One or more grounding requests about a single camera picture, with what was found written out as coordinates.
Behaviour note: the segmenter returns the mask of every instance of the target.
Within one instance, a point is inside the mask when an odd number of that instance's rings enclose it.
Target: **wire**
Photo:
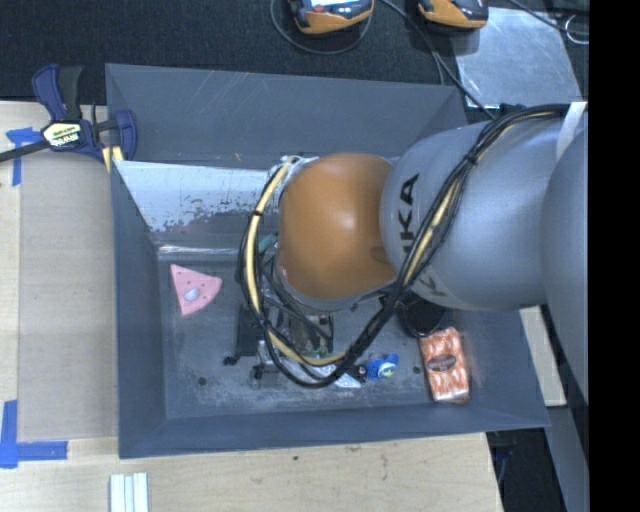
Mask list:
[[[345,48],[341,48],[340,50],[333,50],[333,51],[314,50],[313,48],[308,48],[307,46],[297,43],[296,41],[293,40],[293,38],[289,34],[287,34],[284,31],[284,29],[280,26],[280,24],[278,23],[278,20],[276,19],[276,13],[274,10],[275,4],[276,4],[276,0],[271,0],[271,4],[269,5],[269,14],[271,15],[271,23],[273,23],[273,26],[278,31],[278,33],[287,42],[291,43],[296,48],[308,53],[313,53],[314,55],[340,55],[341,53],[346,53],[348,51],[353,50],[356,46],[358,46],[362,42],[362,40],[364,39],[364,36],[367,35],[367,32],[369,31],[369,27],[371,26],[371,20],[373,19],[373,13],[372,13],[367,19],[365,26],[362,29],[362,32],[360,33],[360,36],[358,37],[358,39],[354,43],[350,44],[349,46]]]
[[[550,27],[553,27],[556,30],[559,30],[560,32],[563,32],[563,33],[567,34],[567,37],[569,37],[569,35],[570,35],[569,34],[569,29],[567,28],[569,26],[569,22],[567,22],[567,24],[565,25],[564,28],[563,27],[559,27],[553,21],[549,21],[544,16],[538,14],[537,12],[535,12],[532,9],[529,9],[526,5],[521,4],[517,0],[507,0],[507,1],[510,2],[511,4],[515,5],[517,8],[522,9],[523,11],[529,13],[531,16],[533,16],[534,18],[540,20],[541,22],[546,23]],[[569,19],[569,21],[571,21],[573,18],[575,18],[575,14]],[[579,36],[588,36],[589,35],[589,32],[575,31],[573,33],[576,34],[576,35],[579,35]]]
[[[569,41],[571,41],[573,44],[578,44],[580,46],[589,46],[589,40],[580,40],[580,39],[576,39],[575,37],[573,37],[571,35],[571,32],[569,31],[569,25],[571,24],[571,22],[576,18],[575,14],[572,14],[571,16],[569,16],[569,19],[567,20],[567,22],[564,24],[564,31],[565,34],[567,34],[567,39]]]
[[[407,23],[409,23],[409,25],[418,33],[418,35],[420,37],[422,37],[423,41],[427,44],[427,48],[429,48],[429,51],[431,52],[431,55],[433,57],[433,59],[436,61],[436,63],[438,64],[438,71],[441,73],[441,69],[444,69],[445,73],[447,74],[447,76],[451,79],[451,81],[456,85],[456,87],[463,93],[465,94],[482,112],[484,112],[487,117],[489,119],[495,119],[496,116],[493,115],[492,112],[490,112],[463,84],[462,82],[460,82],[460,80],[458,80],[458,78],[455,76],[455,74],[451,71],[451,69],[449,68],[449,66],[447,66],[447,64],[445,63],[444,59],[440,56],[440,53],[438,52],[438,50],[436,50],[435,45],[433,44],[433,41],[431,41],[431,38],[423,31],[420,30],[420,27],[418,27],[418,25],[416,25],[413,20],[409,17],[409,15],[404,12],[402,9],[400,9],[397,5],[393,4],[390,0],[380,0],[383,4],[385,4],[387,7],[389,7],[391,10],[393,10],[396,14],[398,14],[399,16],[401,16],[402,18],[404,18]]]

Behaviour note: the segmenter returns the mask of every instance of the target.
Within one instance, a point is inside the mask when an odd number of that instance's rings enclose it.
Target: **white object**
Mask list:
[[[149,486],[146,473],[111,475],[110,512],[149,512]]]

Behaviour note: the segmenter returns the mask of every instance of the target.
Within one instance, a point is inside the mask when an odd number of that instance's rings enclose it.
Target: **blue tape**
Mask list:
[[[4,403],[2,434],[0,435],[0,468],[15,469],[19,462],[65,460],[68,441],[18,443],[18,401]]]
[[[42,140],[42,134],[32,128],[18,128],[17,130],[9,130],[7,137],[13,142],[16,148],[19,148],[23,144],[31,144],[33,142],[40,142]],[[22,181],[22,160],[16,158],[13,161],[13,178],[11,179],[11,185],[20,185]]]

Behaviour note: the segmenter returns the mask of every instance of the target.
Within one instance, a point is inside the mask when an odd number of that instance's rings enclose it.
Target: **black cable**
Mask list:
[[[489,119],[495,119],[496,116],[494,116],[492,112],[490,112],[482,103],[480,103],[480,101],[462,84],[462,82],[458,80],[458,78],[451,71],[451,69],[449,69],[449,66],[447,66],[444,59],[440,56],[440,53],[438,52],[438,50],[436,50],[436,47],[433,44],[433,41],[431,41],[431,38],[423,30],[420,30],[420,27],[418,27],[413,22],[413,20],[409,17],[409,15],[406,12],[404,12],[402,9],[400,9],[397,5],[393,4],[390,0],[380,0],[380,1],[383,4],[385,4],[387,7],[389,7],[391,10],[393,10],[395,13],[400,15],[402,18],[404,18],[409,23],[409,25],[411,25],[411,27],[418,33],[418,35],[422,37],[424,42],[427,44],[427,48],[429,48],[429,51],[431,52],[431,55],[433,56],[434,60],[440,64],[442,69],[444,69],[447,76],[456,85],[456,87],[460,90],[460,92],[465,94],[482,112],[484,112],[487,115]]]
[[[574,31],[574,32],[569,32],[569,30],[567,28],[564,27],[559,27],[558,25],[556,25],[555,23],[553,23],[552,21],[549,21],[547,18],[545,18],[544,16],[538,14],[537,12],[535,12],[533,9],[529,9],[526,5],[521,4],[520,2],[518,2],[517,0],[507,0],[509,3],[515,5],[518,9],[522,9],[523,11],[525,11],[526,13],[530,14],[531,16],[533,16],[534,18],[536,18],[537,20],[540,20],[541,22],[549,25],[550,27],[555,28],[556,30],[559,30],[560,32],[570,35],[570,34],[575,34],[578,36],[589,36],[589,32],[582,32],[582,31]]]
[[[341,53],[346,53],[348,51],[353,50],[364,39],[364,36],[369,31],[369,26],[371,25],[371,20],[373,19],[373,13],[371,13],[371,15],[369,16],[369,18],[367,19],[367,21],[365,23],[364,28],[362,29],[362,32],[361,32],[360,36],[358,37],[358,39],[354,43],[350,44],[349,46],[347,46],[345,48],[341,48],[340,50],[333,50],[333,51],[314,50],[313,48],[308,48],[307,46],[304,46],[304,45],[302,45],[300,43],[295,42],[291,38],[291,36],[289,36],[289,34],[287,34],[284,31],[284,29],[280,26],[280,24],[278,23],[278,20],[276,19],[276,13],[274,11],[275,3],[276,3],[276,0],[271,0],[271,4],[269,5],[269,13],[271,15],[271,23],[273,23],[273,26],[275,27],[275,29],[278,31],[278,33],[288,43],[291,43],[293,46],[295,46],[296,48],[298,48],[300,50],[303,50],[303,51],[308,52],[308,53],[313,53],[314,55],[340,55]]]

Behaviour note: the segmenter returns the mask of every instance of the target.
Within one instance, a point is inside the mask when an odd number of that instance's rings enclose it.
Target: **black object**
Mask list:
[[[235,365],[241,357],[253,357],[258,354],[258,341],[263,338],[262,327],[247,307],[241,305],[238,310],[238,333],[236,335],[236,351],[225,357],[225,365]]]
[[[409,336],[424,338],[438,327],[446,308],[410,292],[398,309],[400,324]]]

